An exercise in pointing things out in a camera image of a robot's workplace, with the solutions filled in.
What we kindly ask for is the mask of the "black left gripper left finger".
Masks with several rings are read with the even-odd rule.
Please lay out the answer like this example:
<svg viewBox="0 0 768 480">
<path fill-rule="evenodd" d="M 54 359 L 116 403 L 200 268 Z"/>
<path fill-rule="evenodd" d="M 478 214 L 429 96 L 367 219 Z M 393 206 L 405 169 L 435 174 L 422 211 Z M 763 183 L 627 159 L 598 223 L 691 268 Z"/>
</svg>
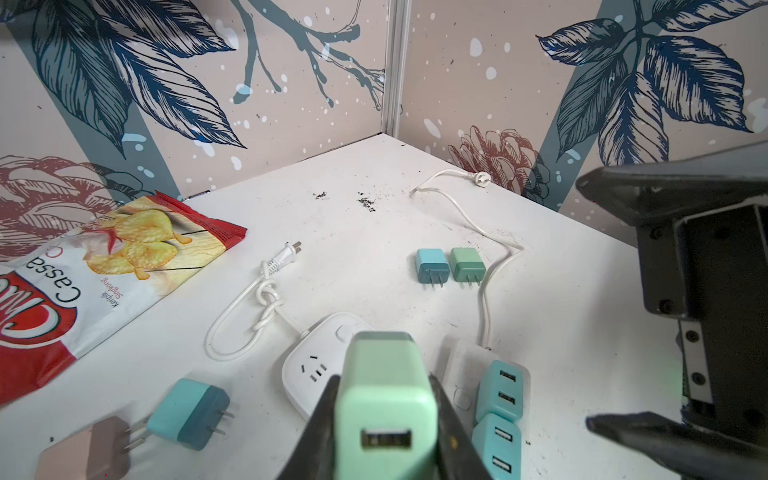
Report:
<svg viewBox="0 0 768 480">
<path fill-rule="evenodd" d="M 279 480 L 334 478 L 334 407 L 341 377 L 333 375 L 315 407 Z"/>
</svg>

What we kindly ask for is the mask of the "teal charger plug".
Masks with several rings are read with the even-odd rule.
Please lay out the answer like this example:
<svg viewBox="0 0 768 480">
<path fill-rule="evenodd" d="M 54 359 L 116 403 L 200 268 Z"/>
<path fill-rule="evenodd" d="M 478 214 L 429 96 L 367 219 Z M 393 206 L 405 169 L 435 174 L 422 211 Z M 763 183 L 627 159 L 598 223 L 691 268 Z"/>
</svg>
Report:
<svg viewBox="0 0 768 480">
<path fill-rule="evenodd" d="M 437 248 L 421 248 L 415 257 L 417 280 L 424 285 L 443 287 L 451 275 L 445 252 Z"/>
<path fill-rule="evenodd" d="M 478 386 L 475 422 L 480 423 L 488 414 L 516 422 L 524 416 L 525 370 L 518 366 L 494 360 L 485 370 Z"/>
<path fill-rule="evenodd" d="M 505 418 L 488 413 L 474 427 L 472 444 L 492 479 L 521 479 L 521 432 Z"/>
</svg>

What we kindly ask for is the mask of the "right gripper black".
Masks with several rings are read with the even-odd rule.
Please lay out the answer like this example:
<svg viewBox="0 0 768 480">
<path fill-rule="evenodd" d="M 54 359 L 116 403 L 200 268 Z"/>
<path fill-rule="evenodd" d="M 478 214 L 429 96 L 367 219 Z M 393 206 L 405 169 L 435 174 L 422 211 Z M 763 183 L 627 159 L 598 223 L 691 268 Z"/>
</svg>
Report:
<svg viewBox="0 0 768 480">
<path fill-rule="evenodd" d="M 644 306 L 679 327 L 683 418 L 725 435 L 653 412 L 590 416 L 586 428 L 683 479 L 765 479 L 767 449 L 756 444 L 767 441 L 767 208 L 671 220 L 765 196 L 767 144 L 600 167 L 575 186 L 640 226 Z"/>
</svg>

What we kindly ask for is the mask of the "green charger plug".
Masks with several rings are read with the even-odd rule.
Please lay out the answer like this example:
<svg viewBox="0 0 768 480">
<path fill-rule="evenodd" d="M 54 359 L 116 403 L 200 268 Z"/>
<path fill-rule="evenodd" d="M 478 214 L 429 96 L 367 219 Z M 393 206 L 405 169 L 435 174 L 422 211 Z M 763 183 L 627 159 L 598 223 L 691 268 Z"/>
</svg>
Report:
<svg viewBox="0 0 768 480">
<path fill-rule="evenodd" d="M 460 283 L 480 285 L 487 272 L 480 254 L 471 247 L 454 247 L 449 255 L 449 265 L 454 280 Z"/>
</svg>

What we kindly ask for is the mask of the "light green charger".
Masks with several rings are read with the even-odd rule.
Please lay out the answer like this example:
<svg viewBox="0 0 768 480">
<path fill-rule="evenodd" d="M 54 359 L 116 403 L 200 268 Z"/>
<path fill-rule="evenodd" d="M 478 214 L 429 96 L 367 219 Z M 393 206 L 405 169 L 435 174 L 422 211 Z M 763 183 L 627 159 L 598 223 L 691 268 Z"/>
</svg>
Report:
<svg viewBox="0 0 768 480">
<path fill-rule="evenodd" d="M 334 405 L 334 477 L 431 479 L 437 438 L 437 401 L 413 338 L 356 334 Z"/>
</svg>

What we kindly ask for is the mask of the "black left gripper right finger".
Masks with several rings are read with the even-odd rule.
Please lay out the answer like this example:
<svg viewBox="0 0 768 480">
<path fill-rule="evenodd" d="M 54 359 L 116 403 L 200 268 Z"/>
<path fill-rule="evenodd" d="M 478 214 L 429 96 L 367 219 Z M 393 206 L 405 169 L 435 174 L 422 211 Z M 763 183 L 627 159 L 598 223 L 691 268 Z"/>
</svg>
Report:
<svg viewBox="0 0 768 480">
<path fill-rule="evenodd" d="M 438 437 L 435 448 L 434 478 L 441 480 L 490 479 L 439 379 L 429 375 L 438 407 Z"/>
</svg>

